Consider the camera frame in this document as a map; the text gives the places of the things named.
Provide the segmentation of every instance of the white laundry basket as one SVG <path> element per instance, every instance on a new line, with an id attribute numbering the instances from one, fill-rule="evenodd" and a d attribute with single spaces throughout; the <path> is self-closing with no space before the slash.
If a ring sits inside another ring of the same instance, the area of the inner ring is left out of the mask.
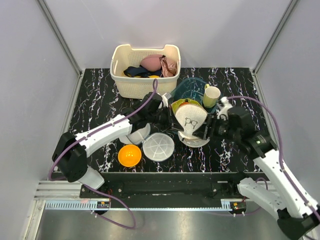
<path id="1" fill-rule="evenodd" d="M 177 46 L 165 45 L 163 49 L 137 49 L 132 48 L 130 44 L 123 44 L 115 49 L 110 65 L 111 77 L 122 97 L 143 99 L 146 94 L 153 91 L 153 78 L 127 77 L 123 74 L 124 70 L 130 66 L 139 67 L 141 60 L 152 54 L 162 54 L 177 62 L 176 75 L 158 78 L 156 92 L 162 95 L 175 89 L 181 69 L 180 52 Z"/>

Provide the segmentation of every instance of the mug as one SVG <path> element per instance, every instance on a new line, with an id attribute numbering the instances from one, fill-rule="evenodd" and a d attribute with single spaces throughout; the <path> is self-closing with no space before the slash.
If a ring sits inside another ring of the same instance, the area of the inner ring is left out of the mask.
<path id="1" fill-rule="evenodd" d="M 206 84 L 204 86 L 204 96 L 202 100 L 203 106 L 205 108 L 212 108 L 216 104 L 220 95 L 221 95 L 221 92 L 219 88 Z"/>

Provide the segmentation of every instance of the white wall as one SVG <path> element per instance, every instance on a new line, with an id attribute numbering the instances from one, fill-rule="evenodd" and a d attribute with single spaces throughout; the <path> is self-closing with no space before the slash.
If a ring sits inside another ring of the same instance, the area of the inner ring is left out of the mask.
<path id="1" fill-rule="evenodd" d="M 285 161 L 320 202 L 320 1 L 300 1 L 258 72 Z"/>
<path id="2" fill-rule="evenodd" d="M 180 48 L 182 67 L 251 67 L 290 0 L 46 0 L 81 68 L 116 46 Z"/>
<path id="3" fill-rule="evenodd" d="M 36 1 L 0 1 L 0 32 L 0 239 L 17 240 L 77 78 Z"/>

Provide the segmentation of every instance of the transparent blue bin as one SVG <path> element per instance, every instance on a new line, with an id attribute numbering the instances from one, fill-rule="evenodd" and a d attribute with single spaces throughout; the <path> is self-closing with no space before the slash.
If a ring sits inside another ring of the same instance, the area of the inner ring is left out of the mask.
<path id="1" fill-rule="evenodd" d="M 203 81 L 202 79 L 198 77 L 189 77 L 185 80 L 183 80 L 172 92 L 172 98 L 170 103 L 174 103 L 175 101 L 178 101 L 179 99 L 192 99 L 197 101 L 201 106 L 202 100 L 204 98 L 205 94 L 205 85 L 208 84 L 208 82 Z M 211 108 L 206 108 L 203 106 L 203 108 L 208 113 L 214 113 L 217 110 L 217 105 L 214 105 Z"/>

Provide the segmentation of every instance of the black marble surface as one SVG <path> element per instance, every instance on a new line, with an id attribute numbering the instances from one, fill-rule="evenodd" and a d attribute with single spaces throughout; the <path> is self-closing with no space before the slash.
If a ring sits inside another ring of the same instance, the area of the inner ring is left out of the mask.
<path id="1" fill-rule="evenodd" d="M 182 68 L 179 84 L 183 79 L 198 77 L 218 87 L 224 96 L 249 96 L 258 99 L 258 93 L 249 68 Z M 93 129 L 115 117 L 136 99 L 123 98 L 110 76 L 108 68 L 86 69 L 74 107 L 69 131 L 73 134 Z M 259 105 L 244 99 L 233 101 L 236 106 L 247 108 L 258 129 L 268 131 L 264 114 Z M 123 167 L 118 162 L 118 151 L 124 146 L 118 139 L 94 152 L 88 164 L 100 172 L 258 172 L 259 167 L 239 152 L 227 140 L 212 140 L 207 145 L 191 148 L 169 135 L 175 142 L 173 156 L 163 162 L 153 162 L 143 156 L 135 167 Z"/>

